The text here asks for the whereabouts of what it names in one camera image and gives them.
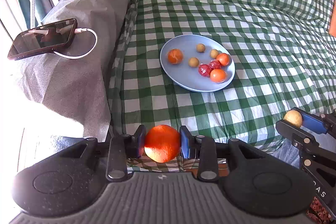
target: charging cable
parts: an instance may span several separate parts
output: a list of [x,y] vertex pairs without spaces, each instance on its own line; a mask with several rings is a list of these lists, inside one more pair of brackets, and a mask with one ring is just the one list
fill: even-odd
[[94,34],[94,37],[96,38],[96,42],[94,43],[92,49],[89,50],[87,53],[85,53],[83,55],[79,55],[79,56],[69,56],[69,55],[61,54],[59,52],[54,52],[54,53],[56,53],[57,55],[59,55],[61,57],[68,58],[68,59],[80,59],[80,58],[83,58],[83,57],[87,56],[96,47],[98,37],[97,37],[96,32],[94,30],[89,29],[89,28],[77,28],[77,29],[75,29],[75,33],[81,33],[81,32],[86,32],[86,31],[92,32]]

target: blue plate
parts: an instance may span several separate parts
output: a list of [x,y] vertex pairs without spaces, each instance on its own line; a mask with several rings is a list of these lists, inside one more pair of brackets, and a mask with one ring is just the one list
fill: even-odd
[[[202,43],[205,45],[205,52],[197,52],[196,45]],[[183,52],[183,60],[178,65],[172,65],[167,59],[170,50],[178,48]],[[209,64],[211,60],[210,51],[215,48],[218,51],[229,54],[229,52],[216,41],[196,34],[185,34],[174,37],[167,41],[160,52],[161,66],[166,74],[181,87],[196,92],[213,92],[221,90],[232,81],[235,75],[235,63],[231,59],[229,65],[222,67],[227,73],[227,78],[223,83],[217,84],[198,73],[198,68],[191,68],[188,60],[196,57],[199,63]]]

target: orange object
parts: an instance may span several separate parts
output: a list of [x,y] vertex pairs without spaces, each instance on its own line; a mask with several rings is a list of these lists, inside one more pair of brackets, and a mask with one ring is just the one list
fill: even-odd
[[174,48],[168,52],[169,63],[176,65],[181,63],[182,60],[183,60],[183,53],[178,48]]
[[167,162],[175,158],[181,148],[180,133],[165,124],[153,127],[145,138],[145,152],[156,162]]
[[221,63],[222,66],[227,66],[230,63],[230,56],[225,53],[217,55],[216,59]]
[[334,3],[333,13],[331,15],[329,34],[336,37],[336,1]]
[[222,69],[214,69],[210,73],[210,79],[216,83],[223,83],[226,78],[226,72]]

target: checkered tablecloth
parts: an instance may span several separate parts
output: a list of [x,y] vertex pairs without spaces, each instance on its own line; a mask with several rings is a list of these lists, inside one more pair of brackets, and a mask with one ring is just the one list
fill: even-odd
[[[271,152],[281,144],[275,123],[286,111],[336,108],[336,39],[327,32],[334,0],[136,1],[136,23],[121,37],[110,81],[116,132],[186,125],[194,135],[235,137]],[[165,74],[160,50],[181,34],[229,51],[236,75],[227,88],[191,92]]]

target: plate rim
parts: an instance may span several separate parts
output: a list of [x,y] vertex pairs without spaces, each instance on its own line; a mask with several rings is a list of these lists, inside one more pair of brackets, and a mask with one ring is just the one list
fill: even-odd
[[160,63],[161,63],[161,67],[163,68],[163,70],[165,71],[165,73],[169,76],[170,79],[172,79],[175,83],[177,83],[177,84],[178,84],[179,86],[181,86],[182,88],[185,88],[185,89],[187,89],[187,90],[194,91],[194,92],[215,92],[215,91],[222,90],[222,89],[226,88],[226,87],[232,82],[232,80],[233,80],[233,78],[235,77],[235,74],[236,74],[236,65],[235,65],[235,62],[233,61],[232,58],[231,58],[231,61],[232,61],[232,63],[233,63],[233,67],[234,67],[234,73],[231,75],[229,81],[227,82],[227,85],[225,85],[225,86],[223,86],[223,87],[221,87],[221,88],[218,88],[218,89],[214,89],[214,90],[195,90],[195,89],[193,89],[193,88],[187,87],[187,86],[185,86],[185,85],[183,85],[183,84],[177,82],[176,80],[174,80],[174,79],[169,75],[169,73],[167,73],[167,71],[166,71],[165,68],[164,68],[164,65],[162,64],[162,50],[163,50],[164,46],[165,46],[166,44],[168,44],[168,42],[169,42],[170,40],[175,39],[175,38],[177,38],[177,37],[184,37],[184,36],[186,36],[186,35],[196,35],[196,36],[198,36],[198,37],[204,37],[204,38],[210,39],[210,40],[212,40],[212,41],[218,43],[217,41],[215,41],[215,40],[213,40],[213,39],[211,39],[211,38],[209,38],[209,37],[205,37],[205,36],[203,36],[203,35],[199,35],[199,34],[182,34],[182,35],[178,35],[178,36],[176,36],[176,37],[173,37],[173,38],[169,39],[167,42],[164,43],[164,45],[162,46],[162,48],[161,48],[161,50],[160,50]]

